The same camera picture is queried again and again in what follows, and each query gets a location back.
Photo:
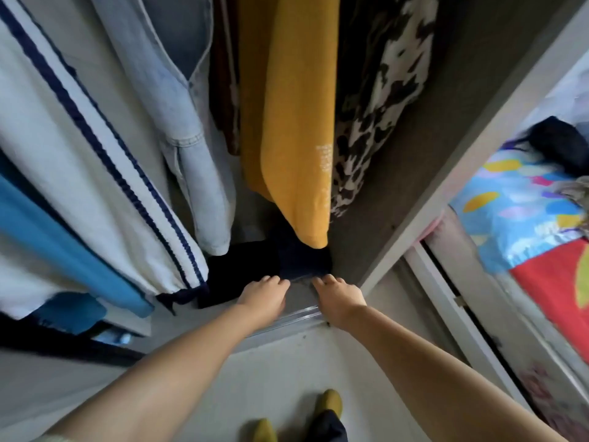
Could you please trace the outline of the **person's left hand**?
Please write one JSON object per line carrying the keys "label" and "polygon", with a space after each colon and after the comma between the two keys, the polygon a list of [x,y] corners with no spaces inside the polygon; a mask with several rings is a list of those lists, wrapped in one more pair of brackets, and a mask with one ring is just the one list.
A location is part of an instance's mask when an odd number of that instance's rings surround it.
{"label": "person's left hand", "polygon": [[286,294],[254,294],[248,291],[248,285],[234,306],[239,328],[244,335],[271,325],[281,315],[286,304]]}

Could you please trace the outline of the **person's right hand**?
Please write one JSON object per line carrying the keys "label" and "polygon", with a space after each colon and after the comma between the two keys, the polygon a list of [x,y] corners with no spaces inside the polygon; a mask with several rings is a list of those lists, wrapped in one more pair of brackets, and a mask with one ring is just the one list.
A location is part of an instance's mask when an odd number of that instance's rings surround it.
{"label": "person's right hand", "polygon": [[344,331],[348,330],[352,317],[367,308],[363,293],[351,284],[342,293],[318,295],[318,304],[327,322]]}

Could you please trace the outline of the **person's left forearm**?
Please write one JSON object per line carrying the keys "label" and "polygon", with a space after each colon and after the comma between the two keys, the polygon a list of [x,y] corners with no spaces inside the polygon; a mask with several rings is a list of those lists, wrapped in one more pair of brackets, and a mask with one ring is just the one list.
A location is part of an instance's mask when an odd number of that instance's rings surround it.
{"label": "person's left forearm", "polygon": [[128,369],[33,442],[170,442],[236,346],[268,324],[237,304]]}

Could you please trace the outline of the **person's right forearm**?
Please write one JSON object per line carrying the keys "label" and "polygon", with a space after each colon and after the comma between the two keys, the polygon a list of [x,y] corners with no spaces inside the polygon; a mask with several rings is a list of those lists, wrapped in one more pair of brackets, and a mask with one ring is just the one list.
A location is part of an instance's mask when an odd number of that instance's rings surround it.
{"label": "person's right forearm", "polygon": [[366,305],[337,326],[378,363],[432,442],[568,442],[459,359]]}

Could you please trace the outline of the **person's dark trouser leg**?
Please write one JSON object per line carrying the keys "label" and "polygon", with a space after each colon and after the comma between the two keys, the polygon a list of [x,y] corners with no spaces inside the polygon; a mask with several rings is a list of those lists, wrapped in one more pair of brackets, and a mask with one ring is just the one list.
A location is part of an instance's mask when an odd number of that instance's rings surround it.
{"label": "person's dark trouser leg", "polygon": [[334,410],[325,409],[313,417],[303,442],[349,442],[346,429]]}

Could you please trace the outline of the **mustard yellow hanging garment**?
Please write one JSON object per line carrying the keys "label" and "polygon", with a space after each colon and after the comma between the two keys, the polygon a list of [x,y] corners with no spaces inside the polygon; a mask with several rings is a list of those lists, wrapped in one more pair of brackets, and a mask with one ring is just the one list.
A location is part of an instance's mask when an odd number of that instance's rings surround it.
{"label": "mustard yellow hanging garment", "polygon": [[237,0],[248,187],[298,239],[328,245],[340,0]]}

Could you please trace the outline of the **light blue denim jacket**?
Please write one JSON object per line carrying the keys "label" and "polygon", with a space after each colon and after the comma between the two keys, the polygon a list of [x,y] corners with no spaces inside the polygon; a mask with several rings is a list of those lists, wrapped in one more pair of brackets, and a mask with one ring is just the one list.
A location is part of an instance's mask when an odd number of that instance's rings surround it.
{"label": "light blue denim jacket", "polygon": [[210,256],[230,247],[236,192],[209,105],[212,0],[91,0]]}

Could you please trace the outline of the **colourful spotted blue bedsheet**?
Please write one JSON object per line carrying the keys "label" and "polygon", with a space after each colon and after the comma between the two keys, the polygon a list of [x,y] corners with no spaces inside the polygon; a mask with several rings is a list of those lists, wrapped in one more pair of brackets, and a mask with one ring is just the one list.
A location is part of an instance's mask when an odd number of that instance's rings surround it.
{"label": "colourful spotted blue bedsheet", "polygon": [[525,141],[507,141],[449,206],[475,243],[482,266],[495,274],[582,237],[587,217],[557,193],[571,181],[562,166]]}

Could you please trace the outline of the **grey wardrobe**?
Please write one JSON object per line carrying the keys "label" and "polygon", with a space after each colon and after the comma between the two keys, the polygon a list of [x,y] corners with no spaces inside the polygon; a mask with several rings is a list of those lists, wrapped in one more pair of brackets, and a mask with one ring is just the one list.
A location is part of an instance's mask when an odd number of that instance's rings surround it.
{"label": "grey wardrobe", "polygon": [[449,197],[444,180],[505,111],[502,140],[584,52],[589,0],[440,0],[428,79],[329,218],[331,272],[376,284]]}

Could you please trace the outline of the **black and white patterned garment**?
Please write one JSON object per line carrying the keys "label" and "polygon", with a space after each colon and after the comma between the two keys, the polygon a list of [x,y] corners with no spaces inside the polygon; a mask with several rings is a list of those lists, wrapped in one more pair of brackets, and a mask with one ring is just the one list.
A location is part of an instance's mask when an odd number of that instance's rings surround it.
{"label": "black and white patterned garment", "polygon": [[428,79],[440,0],[341,0],[330,220]]}

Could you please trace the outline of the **red blanket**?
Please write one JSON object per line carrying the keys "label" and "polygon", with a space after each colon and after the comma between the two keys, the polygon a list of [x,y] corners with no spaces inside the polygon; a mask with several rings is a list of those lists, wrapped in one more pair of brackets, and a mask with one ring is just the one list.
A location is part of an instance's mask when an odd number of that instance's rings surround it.
{"label": "red blanket", "polygon": [[589,364],[589,242],[560,245],[509,273]]}

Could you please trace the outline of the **white jacket with navy stripes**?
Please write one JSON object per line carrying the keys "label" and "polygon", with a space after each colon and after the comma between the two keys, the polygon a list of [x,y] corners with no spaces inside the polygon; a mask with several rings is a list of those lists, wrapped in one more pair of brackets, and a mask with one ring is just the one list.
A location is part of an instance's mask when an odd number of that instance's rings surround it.
{"label": "white jacket with navy stripes", "polygon": [[87,0],[0,0],[0,150],[152,304],[208,293],[150,120]]}

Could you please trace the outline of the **grey patterned cloth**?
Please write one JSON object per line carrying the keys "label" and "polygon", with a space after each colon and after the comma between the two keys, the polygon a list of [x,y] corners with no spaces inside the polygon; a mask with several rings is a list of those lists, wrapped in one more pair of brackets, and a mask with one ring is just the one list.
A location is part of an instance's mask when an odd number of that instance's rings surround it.
{"label": "grey patterned cloth", "polygon": [[584,219],[577,227],[589,241],[589,176],[564,181],[558,185],[556,192],[568,198],[583,210]]}

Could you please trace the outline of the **metal wardrobe sliding rail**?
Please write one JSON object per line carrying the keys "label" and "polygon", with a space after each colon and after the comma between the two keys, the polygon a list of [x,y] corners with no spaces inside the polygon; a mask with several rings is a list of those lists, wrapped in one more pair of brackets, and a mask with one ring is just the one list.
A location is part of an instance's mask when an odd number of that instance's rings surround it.
{"label": "metal wardrobe sliding rail", "polygon": [[248,339],[276,341],[303,332],[323,322],[323,315],[318,306],[309,306],[281,316],[268,327],[249,336]]}

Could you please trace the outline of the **white bed frame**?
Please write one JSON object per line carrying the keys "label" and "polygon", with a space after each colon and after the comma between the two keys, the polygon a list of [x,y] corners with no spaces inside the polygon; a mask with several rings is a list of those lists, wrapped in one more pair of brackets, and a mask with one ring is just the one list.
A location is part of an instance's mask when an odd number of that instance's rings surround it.
{"label": "white bed frame", "polygon": [[452,208],[403,257],[475,371],[569,442],[589,442],[589,365],[511,274],[486,273]]}

